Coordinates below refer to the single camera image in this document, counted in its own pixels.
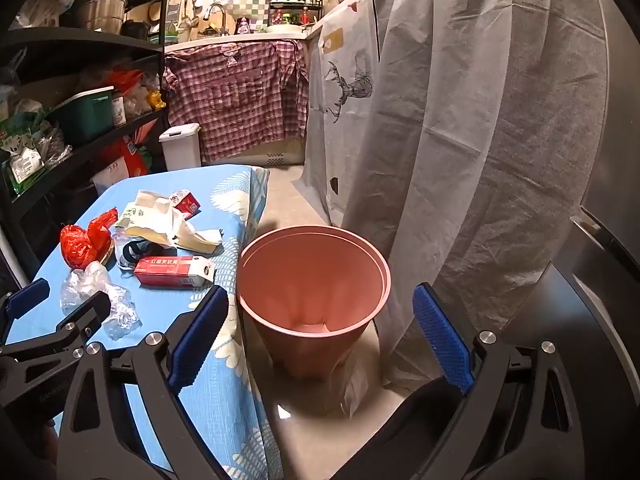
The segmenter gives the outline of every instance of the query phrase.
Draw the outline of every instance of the blue tablecloth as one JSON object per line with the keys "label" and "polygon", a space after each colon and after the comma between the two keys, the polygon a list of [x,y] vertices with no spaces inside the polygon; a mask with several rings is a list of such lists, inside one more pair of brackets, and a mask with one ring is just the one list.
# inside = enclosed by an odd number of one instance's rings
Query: blue tablecloth
{"label": "blue tablecloth", "polygon": [[[280,453],[245,361],[235,297],[239,253],[255,235],[266,204],[268,178],[268,170],[236,165],[129,178],[109,188],[78,221],[85,228],[89,220],[111,207],[121,212],[128,202],[135,200],[140,189],[169,195],[186,188],[201,205],[200,212],[190,219],[194,227],[222,229],[223,251],[212,259],[216,266],[215,283],[229,293],[229,316],[195,383],[181,391],[180,400],[216,459],[231,478],[241,480],[282,477]],[[8,342],[52,332],[64,317],[59,291],[68,274],[69,268],[57,247],[37,276],[49,282],[49,299],[14,323]],[[143,325],[117,342],[98,330],[92,340],[109,349],[136,345],[149,332],[164,332],[178,314],[195,308],[207,291],[145,288],[131,272],[117,266],[110,270],[110,278],[114,284],[131,291]],[[170,468],[146,416],[138,388],[128,385],[127,393],[149,457],[155,464]]]}

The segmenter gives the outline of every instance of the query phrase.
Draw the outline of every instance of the tile floor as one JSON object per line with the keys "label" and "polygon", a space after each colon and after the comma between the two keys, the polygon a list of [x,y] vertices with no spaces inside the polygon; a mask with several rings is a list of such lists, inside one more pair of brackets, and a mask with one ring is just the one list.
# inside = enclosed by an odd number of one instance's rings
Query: tile floor
{"label": "tile floor", "polygon": [[[301,166],[271,168],[258,234],[322,219],[294,188]],[[370,324],[344,367],[327,383],[300,382],[274,368],[253,321],[244,318],[247,355],[273,431],[286,480],[330,478],[389,418],[402,397],[380,385],[378,337]],[[366,389],[352,417],[354,398]]]}

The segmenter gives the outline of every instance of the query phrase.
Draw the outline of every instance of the faucet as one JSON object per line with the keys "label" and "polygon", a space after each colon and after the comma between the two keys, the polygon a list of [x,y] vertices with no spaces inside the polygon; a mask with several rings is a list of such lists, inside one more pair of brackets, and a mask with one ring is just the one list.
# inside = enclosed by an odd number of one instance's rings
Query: faucet
{"label": "faucet", "polygon": [[222,11],[222,33],[220,34],[220,36],[228,36],[229,33],[226,30],[226,11],[225,11],[225,7],[222,6],[222,4],[219,3],[212,3],[209,7],[207,7],[206,12],[204,13],[203,16],[203,20],[208,22],[209,18],[211,17],[211,13],[213,12],[213,7],[217,7]]}

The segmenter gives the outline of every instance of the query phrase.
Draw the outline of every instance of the small red box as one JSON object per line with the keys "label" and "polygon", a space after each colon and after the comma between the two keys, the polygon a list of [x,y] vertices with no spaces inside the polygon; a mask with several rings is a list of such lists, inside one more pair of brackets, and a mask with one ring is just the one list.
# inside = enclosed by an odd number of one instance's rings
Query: small red box
{"label": "small red box", "polygon": [[148,256],[133,273],[142,285],[203,286],[213,282],[213,262],[202,256]]}
{"label": "small red box", "polygon": [[188,189],[181,189],[173,193],[169,199],[173,206],[184,213],[184,218],[189,219],[200,209],[200,203]]}

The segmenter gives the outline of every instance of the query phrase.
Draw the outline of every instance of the shirt pocket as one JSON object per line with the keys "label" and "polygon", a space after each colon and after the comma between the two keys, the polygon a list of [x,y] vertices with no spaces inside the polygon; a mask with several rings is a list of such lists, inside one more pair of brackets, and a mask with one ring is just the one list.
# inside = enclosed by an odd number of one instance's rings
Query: shirt pocket
{"label": "shirt pocket", "polygon": [[261,70],[247,70],[226,77],[210,86],[211,105],[216,111],[249,108],[262,97],[262,86]]}

